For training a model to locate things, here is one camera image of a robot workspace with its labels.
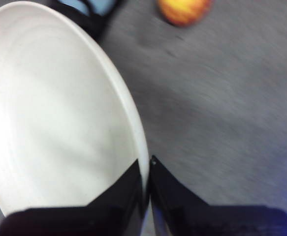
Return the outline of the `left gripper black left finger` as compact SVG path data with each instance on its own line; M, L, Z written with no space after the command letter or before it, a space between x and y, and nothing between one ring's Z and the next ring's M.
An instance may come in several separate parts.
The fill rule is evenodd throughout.
M8 215L0 236L138 236L147 202L139 163L84 206L29 208Z

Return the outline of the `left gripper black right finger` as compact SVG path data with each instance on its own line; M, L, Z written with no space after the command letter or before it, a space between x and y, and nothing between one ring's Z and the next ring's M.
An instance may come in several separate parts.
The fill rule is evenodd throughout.
M150 160L150 196L159 236L287 236L287 212L268 206L211 205L156 156Z

